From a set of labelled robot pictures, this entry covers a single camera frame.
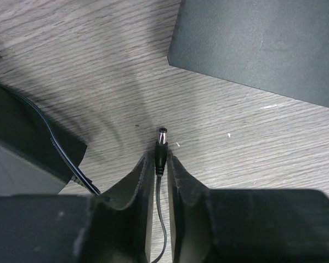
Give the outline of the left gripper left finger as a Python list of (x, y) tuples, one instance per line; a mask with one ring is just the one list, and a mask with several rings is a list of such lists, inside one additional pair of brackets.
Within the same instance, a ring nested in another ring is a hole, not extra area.
[(98, 196), (0, 197), (0, 262), (149, 262), (155, 162)]

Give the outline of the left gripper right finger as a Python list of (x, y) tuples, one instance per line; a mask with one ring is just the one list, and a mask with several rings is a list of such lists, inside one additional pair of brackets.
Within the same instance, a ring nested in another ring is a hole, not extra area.
[(167, 163), (174, 262), (329, 262), (329, 198), (312, 189), (211, 189)]

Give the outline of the black network switch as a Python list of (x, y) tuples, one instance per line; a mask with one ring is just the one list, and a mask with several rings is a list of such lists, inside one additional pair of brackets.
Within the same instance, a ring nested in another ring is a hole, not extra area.
[(329, 1), (182, 1), (168, 62), (329, 108)]

